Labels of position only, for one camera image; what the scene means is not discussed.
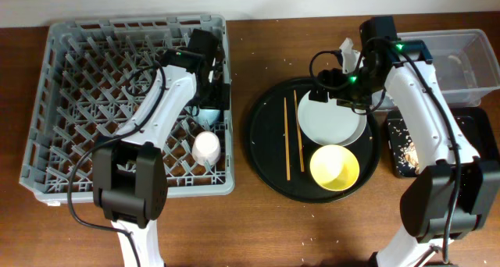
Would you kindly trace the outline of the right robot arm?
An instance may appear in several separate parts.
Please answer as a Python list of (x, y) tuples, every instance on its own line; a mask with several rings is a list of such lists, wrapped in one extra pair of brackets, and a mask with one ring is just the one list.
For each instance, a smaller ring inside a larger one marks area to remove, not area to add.
[(401, 39), (392, 16), (359, 28), (362, 48), (335, 55), (337, 69), (311, 73), (312, 99), (330, 98), (357, 115), (376, 109), (376, 92), (392, 97), (416, 148), (420, 174), (402, 195), (402, 226), (371, 266), (423, 266), (435, 254), (450, 265), (452, 241), (481, 229), (499, 189), (499, 164), (485, 160), (466, 139), (438, 85), (425, 43)]

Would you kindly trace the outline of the pink plastic cup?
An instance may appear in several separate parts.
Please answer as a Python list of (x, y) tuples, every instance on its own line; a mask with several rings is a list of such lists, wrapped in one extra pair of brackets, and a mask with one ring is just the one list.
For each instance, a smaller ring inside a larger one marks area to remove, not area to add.
[(201, 165), (208, 163), (214, 166), (221, 154), (220, 140), (211, 131), (203, 131), (199, 133), (192, 147), (193, 159)]

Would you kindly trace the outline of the yellow bowl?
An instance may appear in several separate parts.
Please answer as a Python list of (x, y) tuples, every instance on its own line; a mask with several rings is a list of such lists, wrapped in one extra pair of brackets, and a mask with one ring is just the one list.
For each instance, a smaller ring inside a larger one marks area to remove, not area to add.
[(328, 191), (339, 192), (354, 186), (360, 176), (360, 165), (347, 148), (330, 144), (318, 148), (312, 154), (309, 171), (317, 185)]

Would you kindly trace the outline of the blue plastic cup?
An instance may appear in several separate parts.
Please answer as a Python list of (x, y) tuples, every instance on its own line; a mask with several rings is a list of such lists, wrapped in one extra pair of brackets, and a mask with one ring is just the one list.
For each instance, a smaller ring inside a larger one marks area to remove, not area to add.
[(198, 115), (194, 117), (194, 120), (197, 124), (210, 128), (219, 121), (219, 117), (219, 109), (199, 109)]

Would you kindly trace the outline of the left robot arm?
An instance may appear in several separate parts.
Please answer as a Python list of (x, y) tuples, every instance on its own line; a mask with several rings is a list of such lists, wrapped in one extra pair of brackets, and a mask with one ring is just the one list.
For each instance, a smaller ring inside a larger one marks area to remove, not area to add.
[(118, 235), (127, 266), (164, 264), (157, 232), (167, 198), (163, 147), (186, 106), (229, 109), (229, 86), (214, 79), (219, 51), (220, 39), (200, 29), (186, 47), (167, 49), (138, 110), (91, 153), (93, 201)]

